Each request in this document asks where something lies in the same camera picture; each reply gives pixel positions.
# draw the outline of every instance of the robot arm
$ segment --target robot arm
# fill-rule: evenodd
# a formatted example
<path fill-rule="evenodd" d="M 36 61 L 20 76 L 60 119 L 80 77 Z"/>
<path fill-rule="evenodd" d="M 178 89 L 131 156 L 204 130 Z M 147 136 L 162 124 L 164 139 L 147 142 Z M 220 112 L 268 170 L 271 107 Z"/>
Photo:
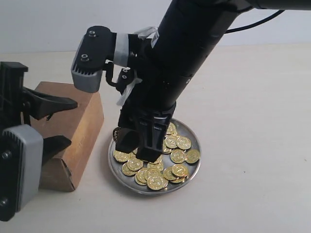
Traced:
<path fill-rule="evenodd" d="M 251 7 L 311 10 L 311 1 L 172 0 L 153 39 L 102 26 L 88 29 L 72 66 L 78 89 L 98 91 L 102 70 L 121 94 L 139 79 L 121 109 L 116 150 L 138 148 L 137 158 L 158 158 L 177 98 L 236 17 Z M 114 63 L 129 68 L 117 83 L 112 82 Z"/>

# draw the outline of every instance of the gold coin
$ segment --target gold coin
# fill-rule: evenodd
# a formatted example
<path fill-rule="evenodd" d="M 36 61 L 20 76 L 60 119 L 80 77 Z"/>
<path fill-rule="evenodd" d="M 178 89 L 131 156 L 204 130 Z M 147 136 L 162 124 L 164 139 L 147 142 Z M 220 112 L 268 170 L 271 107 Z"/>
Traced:
<path fill-rule="evenodd" d="M 135 180 L 135 182 L 138 183 L 139 185 L 146 185 L 146 184 L 147 184 L 147 182 L 146 182 L 146 183 L 143 183 L 143 182 L 140 182 L 140 181 L 138 180 L 137 173 L 136 173 L 136 175 L 134 176 L 134 180 Z"/>
<path fill-rule="evenodd" d="M 166 180 L 169 180 L 169 181 L 173 181 L 173 180 L 177 179 L 177 177 L 174 176 L 174 174 L 172 173 L 172 167 L 171 166 L 164 169 L 163 176 Z"/>
<path fill-rule="evenodd" d="M 161 173 L 157 168 L 148 168 L 145 172 L 145 179 L 148 180 L 148 178 L 153 175 L 161 175 Z"/>
<path fill-rule="evenodd" d="M 167 138 L 165 138 L 164 142 L 168 148 L 175 149 L 177 147 L 176 140 L 177 140 L 177 137 L 168 136 Z"/>
<path fill-rule="evenodd" d="M 173 134 L 175 132 L 177 132 L 176 131 L 176 126 L 173 123 L 170 123 L 168 128 L 167 128 L 166 134 L 167 135 L 171 135 L 171 134 Z"/>
<path fill-rule="evenodd" d="M 188 150 L 191 148 L 191 141 L 187 137 L 178 136 L 176 140 L 176 144 L 182 150 Z"/>
<path fill-rule="evenodd" d="M 153 163 L 152 162 L 149 162 L 150 164 L 159 164 L 162 162 L 162 155 L 160 155 L 157 160 L 155 160 Z"/>
<path fill-rule="evenodd" d="M 127 154 L 127 153 L 123 153 L 121 151 L 117 151 L 115 150 L 113 152 L 113 157 L 115 157 L 115 159 L 120 162 L 120 163 L 124 163 L 126 161 L 128 161 L 130 158 L 131 158 L 131 155 L 130 154 Z"/>
<path fill-rule="evenodd" d="M 186 160 L 186 153 L 183 150 L 173 150 L 171 160 L 176 164 L 182 164 Z"/>
<path fill-rule="evenodd" d="M 201 156 L 200 151 L 191 149 L 186 154 L 186 162 L 188 164 L 194 164 L 200 159 L 200 156 Z"/>
<path fill-rule="evenodd" d="M 135 171 L 131 171 L 130 169 L 128 169 L 127 163 L 123 164 L 122 173 L 126 176 L 134 176 L 136 174 Z"/>
<path fill-rule="evenodd" d="M 129 159 L 126 164 L 131 171 L 138 171 L 144 166 L 144 162 L 140 159 Z"/>
<path fill-rule="evenodd" d="M 163 177 L 161 175 L 152 175 L 147 180 L 147 185 L 152 190 L 160 190 L 163 188 Z"/>
<path fill-rule="evenodd" d="M 134 153 L 130 153 L 130 159 L 136 159 L 136 155 Z"/>
<path fill-rule="evenodd" d="M 169 181 L 163 178 L 163 188 L 166 188 L 169 185 Z"/>
<path fill-rule="evenodd" d="M 159 164 L 151 164 L 151 163 L 148 163 L 147 164 L 147 168 L 156 168 L 158 169 L 159 171 L 162 171 L 163 168 L 164 168 L 164 165 L 163 165 L 163 162 L 159 163 Z"/>
<path fill-rule="evenodd" d="M 172 183 L 182 183 L 185 181 L 185 177 L 179 177 L 176 180 L 170 181 Z"/>
<path fill-rule="evenodd" d="M 172 166 L 172 173 L 175 175 L 175 176 L 178 176 L 178 177 L 186 177 L 188 176 L 188 169 L 181 165 L 181 164 L 175 164 Z"/>
<path fill-rule="evenodd" d="M 141 170 L 137 173 L 137 180 L 141 183 L 147 183 L 147 180 L 145 178 L 145 173 L 147 171 L 147 168 L 143 167 Z"/>
<path fill-rule="evenodd" d="M 163 154 L 170 154 L 171 152 L 172 152 L 172 149 L 167 148 L 167 146 L 165 145 L 163 141 Z"/>

